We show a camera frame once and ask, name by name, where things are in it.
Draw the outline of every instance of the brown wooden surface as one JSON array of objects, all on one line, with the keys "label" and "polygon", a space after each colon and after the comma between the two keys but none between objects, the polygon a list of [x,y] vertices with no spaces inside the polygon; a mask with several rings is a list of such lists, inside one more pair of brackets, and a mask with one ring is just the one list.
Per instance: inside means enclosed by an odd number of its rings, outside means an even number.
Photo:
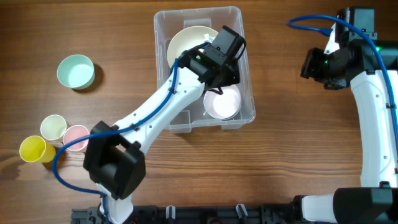
[{"label": "brown wooden surface", "polygon": [[[68,223],[72,208],[97,205],[97,196],[59,184],[49,166],[24,163],[19,144],[40,134],[40,123],[50,114],[92,128],[100,120],[113,124],[151,96],[156,91],[157,11],[231,5],[243,14],[257,116],[235,131],[162,132],[147,155],[147,175],[134,192],[134,204],[257,205],[358,187],[362,152],[351,91],[326,91],[299,77],[307,50],[324,47],[327,38],[289,29],[285,22],[305,14],[335,14],[351,5],[373,6],[379,38],[397,40],[397,1],[3,4],[1,223]],[[59,84],[57,67],[71,54],[87,55],[101,68],[92,91]],[[61,176],[95,188],[82,162],[82,155],[65,155]]]}]

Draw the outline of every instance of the blue cable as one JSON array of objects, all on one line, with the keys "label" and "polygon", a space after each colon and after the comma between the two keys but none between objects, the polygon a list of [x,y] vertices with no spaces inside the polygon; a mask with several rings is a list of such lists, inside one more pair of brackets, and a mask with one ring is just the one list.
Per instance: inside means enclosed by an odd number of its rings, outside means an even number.
[{"label": "blue cable", "polygon": [[65,152],[65,150],[67,150],[67,148],[71,147],[72,145],[79,143],[81,141],[87,140],[87,139],[94,139],[94,138],[101,138],[101,137],[105,137],[105,136],[112,136],[112,135],[116,135],[116,134],[121,134],[121,133],[125,133],[128,131],[132,131],[134,130],[134,128],[138,128],[139,126],[143,125],[145,122],[147,122],[148,120],[150,120],[153,116],[155,116],[155,114],[157,114],[163,107],[164,105],[169,101],[169,99],[171,98],[171,96],[174,93],[174,88],[175,88],[175,84],[177,82],[177,71],[178,71],[178,59],[176,58],[174,61],[174,64],[172,65],[171,69],[170,69],[170,74],[172,73],[172,71],[174,71],[174,77],[173,77],[173,81],[172,81],[172,86],[169,89],[169,92],[167,93],[166,98],[163,100],[163,102],[161,102],[161,104],[150,114],[148,114],[144,119],[138,121],[136,124],[131,125],[128,128],[123,128],[123,129],[119,129],[119,130],[115,130],[115,131],[105,131],[102,133],[96,133],[96,134],[91,134],[91,135],[87,135],[87,136],[83,136],[81,138],[75,139],[73,141],[71,141],[70,143],[65,144],[64,146],[62,146],[60,148],[60,150],[56,153],[56,155],[54,156],[54,159],[52,161],[52,172],[54,173],[55,178],[64,186],[72,189],[72,190],[77,190],[80,192],[84,192],[84,193],[90,193],[90,194],[98,194],[101,196],[102,200],[103,200],[103,208],[104,208],[104,214],[105,214],[105,219],[106,219],[106,224],[109,224],[109,216],[108,216],[108,208],[106,207],[106,193],[104,192],[100,192],[99,190],[91,190],[91,189],[84,189],[81,187],[77,187],[74,186],[72,184],[69,184],[68,182],[66,182],[65,180],[63,180],[60,176],[60,174],[58,173],[57,170],[57,163],[58,163],[58,159],[61,156],[61,154],[63,152]]},{"label": "blue cable", "polygon": [[361,30],[359,30],[355,26],[351,25],[350,23],[348,23],[348,22],[346,22],[344,20],[338,19],[337,17],[334,17],[334,16],[323,15],[323,14],[315,14],[315,15],[309,15],[309,16],[300,16],[300,17],[297,17],[295,19],[292,19],[292,20],[288,21],[287,25],[289,27],[291,27],[291,28],[305,29],[305,30],[314,30],[314,31],[320,32],[319,28],[302,27],[302,26],[297,26],[297,25],[293,25],[292,24],[293,22],[303,21],[303,20],[307,20],[307,19],[326,19],[326,20],[334,21],[335,23],[339,23],[339,24],[347,27],[348,29],[352,30],[353,32],[357,33],[360,37],[362,37],[362,39],[364,39],[366,41],[366,43],[369,44],[370,48],[372,49],[372,51],[374,53],[374,56],[377,59],[377,62],[379,64],[380,68],[381,68],[381,71],[382,71],[382,74],[383,74],[383,77],[384,77],[384,81],[386,82],[387,94],[388,94],[389,101],[390,101],[390,106],[391,106],[390,109],[391,109],[392,128],[394,130],[394,139],[395,139],[395,142],[396,142],[396,151],[398,153],[398,124],[397,124],[396,101],[394,99],[394,92],[392,91],[392,85],[391,85],[390,78],[388,76],[387,68],[384,65],[384,62],[383,62],[379,52],[377,51],[376,45],[374,45],[373,41],[366,34],[364,34]]}]

